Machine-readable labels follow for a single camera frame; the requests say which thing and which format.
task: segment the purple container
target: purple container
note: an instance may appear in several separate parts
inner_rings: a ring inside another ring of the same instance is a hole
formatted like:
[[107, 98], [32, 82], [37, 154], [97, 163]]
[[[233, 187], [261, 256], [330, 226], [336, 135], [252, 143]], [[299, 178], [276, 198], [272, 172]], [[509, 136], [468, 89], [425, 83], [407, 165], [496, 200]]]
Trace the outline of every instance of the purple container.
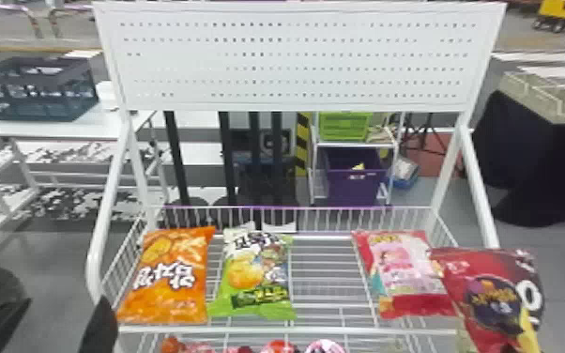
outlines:
[[[386, 170], [376, 148], [325, 148], [328, 204], [331, 206], [371, 206]], [[364, 164], [363, 170], [352, 170]]]

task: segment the warning stripe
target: warning stripe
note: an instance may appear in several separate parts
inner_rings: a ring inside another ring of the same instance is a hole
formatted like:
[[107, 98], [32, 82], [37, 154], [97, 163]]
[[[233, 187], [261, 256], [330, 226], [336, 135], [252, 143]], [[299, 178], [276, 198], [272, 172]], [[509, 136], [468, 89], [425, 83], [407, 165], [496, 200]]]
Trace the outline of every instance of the warning stripe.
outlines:
[[311, 113], [298, 113], [296, 125], [296, 177], [307, 176], [309, 165], [309, 138]]

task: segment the green basket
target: green basket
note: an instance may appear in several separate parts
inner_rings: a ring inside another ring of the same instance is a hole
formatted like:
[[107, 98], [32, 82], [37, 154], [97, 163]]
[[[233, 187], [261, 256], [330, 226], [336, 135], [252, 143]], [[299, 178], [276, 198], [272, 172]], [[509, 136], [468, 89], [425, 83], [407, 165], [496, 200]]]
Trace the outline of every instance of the green basket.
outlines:
[[320, 113], [320, 137], [324, 141], [364, 141], [372, 113]]

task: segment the display rack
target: display rack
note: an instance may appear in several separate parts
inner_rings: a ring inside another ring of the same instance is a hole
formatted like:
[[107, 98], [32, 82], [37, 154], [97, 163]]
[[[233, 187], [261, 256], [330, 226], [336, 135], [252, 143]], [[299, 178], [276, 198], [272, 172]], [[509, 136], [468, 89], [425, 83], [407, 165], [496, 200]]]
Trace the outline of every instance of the display rack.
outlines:
[[[315, 204], [316, 199], [328, 198], [328, 185], [326, 181], [325, 171], [318, 168], [318, 153], [320, 148], [330, 147], [345, 147], [345, 148], [388, 148], [392, 150], [392, 164], [396, 163], [399, 156], [399, 146], [401, 145], [403, 123], [405, 120], [405, 113], [399, 114], [399, 122], [396, 126], [396, 136], [392, 136], [392, 141], [389, 143], [367, 143], [367, 142], [351, 142], [351, 141], [323, 141], [319, 134], [319, 118], [318, 113], [313, 115], [311, 125], [311, 141], [312, 141], [312, 158], [311, 167], [307, 169], [307, 177], [309, 179], [309, 199], [311, 204]], [[389, 181], [386, 186], [385, 182], [379, 184], [376, 198], [389, 205], [394, 189], [394, 170], [389, 169]]]
[[[240, 317], [213, 319], [203, 326], [121, 325], [117, 349], [157, 351], [167, 334], [207, 341], [219, 349], [238, 343], [262, 345], [269, 338], [300, 344], [309, 337], [329, 336], [337, 336], [349, 352], [377, 351], [389, 342], [410, 352], [454, 346], [453, 321], [407, 317], [394, 322], [376, 317], [376, 303], [349, 230], [422, 229], [435, 246], [455, 245], [438, 211], [460, 151], [483, 243], [498, 247], [467, 123], [504, 7], [445, 2], [96, 3], [100, 38], [118, 87], [121, 112], [459, 113], [428, 207], [191, 207], [180, 211], [149, 205], [144, 176], [136, 174], [141, 218], [116, 256], [106, 259], [111, 265], [105, 272], [103, 256], [123, 158], [116, 155], [86, 263], [87, 286], [94, 301], [106, 295], [114, 307], [118, 305], [140, 256], [136, 244], [145, 232], [209, 223], [221, 229], [256, 220], [265, 229], [293, 233], [298, 241], [290, 253], [290, 284], [299, 314], [298, 320], [283, 322]], [[135, 136], [129, 138], [129, 147], [135, 148], [132, 141]], [[131, 155], [134, 164], [140, 163], [135, 161], [137, 154]], [[221, 277], [220, 246], [216, 239], [210, 249], [209, 299]]]

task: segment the green snack bag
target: green snack bag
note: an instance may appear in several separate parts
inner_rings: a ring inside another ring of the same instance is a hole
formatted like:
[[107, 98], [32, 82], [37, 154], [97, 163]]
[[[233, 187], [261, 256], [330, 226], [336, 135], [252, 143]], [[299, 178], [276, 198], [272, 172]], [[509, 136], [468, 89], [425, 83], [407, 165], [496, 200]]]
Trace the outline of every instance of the green snack bag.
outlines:
[[287, 251], [291, 236], [242, 228], [223, 230], [223, 277], [211, 316], [261, 315], [270, 320], [294, 320], [289, 299]]

